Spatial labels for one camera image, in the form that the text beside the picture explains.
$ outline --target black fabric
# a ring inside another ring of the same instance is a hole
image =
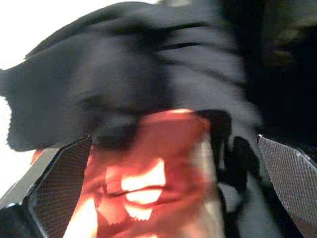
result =
[[[25,151],[91,134],[95,144],[127,146],[140,116],[170,108],[225,112],[241,127],[233,132],[255,141],[260,121],[244,99],[242,59],[213,15],[120,3],[52,34],[2,73],[9,145]]]

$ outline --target orange fabric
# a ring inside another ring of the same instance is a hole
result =
[[[32,160],[31,160],[31,164],[37,160],[37,158],[40,156],[41,152],[42,152],[42,150],[36,150],[34,152],[34,155],[33,155]]]
[[[189,110],[165,111],[143,118],[127,151],[93,147],[64,238],[175,237],[205,197],[190,159],[208,129]]]

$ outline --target black hood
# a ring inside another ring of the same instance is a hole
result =
[[[242,59],[212,8],[130,2],[43,40],[1,73],[0,93],[17,151],[87,134],[117,148],[129,144],[142,115],[171,108],[224,111],[246,128],[233,133],[250,135],[259,121],[244,85]]]

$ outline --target white wall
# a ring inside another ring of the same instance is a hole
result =
[[[124,0],[4,0],[0,8],[0,68],[23,62],[39,42],[87,13]],[[134,0],[155,3],[156,0]],[[19,179],[31,152],[18,153],[6,144],[11,110],[0,97],[0,197]]]

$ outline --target black cloth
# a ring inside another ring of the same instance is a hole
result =
[[[211,126],[226,115],[231,144],[234,136],[255,142],[260,119],[219,19],[206,7],[131,2],[58,30],[1,73],[9,145],[26,151],[91,134],[95,144],[127,146],[142,115],[171,108],[202,113]]]

